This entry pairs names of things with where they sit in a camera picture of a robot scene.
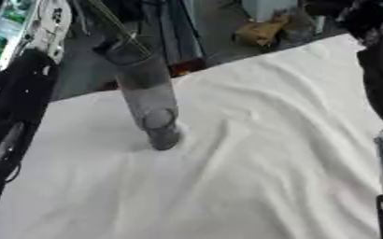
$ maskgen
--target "white cloth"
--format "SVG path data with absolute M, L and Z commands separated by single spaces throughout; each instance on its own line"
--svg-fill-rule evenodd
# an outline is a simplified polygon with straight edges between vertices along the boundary
M 375 239 L 383 122 L 348 35 L 175 79 L 154 151 L 118 91 L 51 104 L 0 239 Z

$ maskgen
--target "concrete floor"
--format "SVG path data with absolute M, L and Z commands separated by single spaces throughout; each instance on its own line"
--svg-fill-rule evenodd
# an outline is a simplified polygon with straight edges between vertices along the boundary
M 209 66 L 260 54 L 257 48 L 241 46 L 231 41 L 232 33 L 247 22 L 248 16 L 239 5 L 226 7 L 230 2 L 231 0 L 195 0 L 195 21 L 202 36 Z M 324 33 L 311 40 L 341 33 L 332 24 L 326 24 Z M 68 54 L 56 87 L 55 100 L 95 91 L 113 79 L 118 69 L 91 51 L 100 40 L 99 34 L 79 35 L 77 39 L 67 40 Z M 279 50 L 301 44 L 285 41 Z

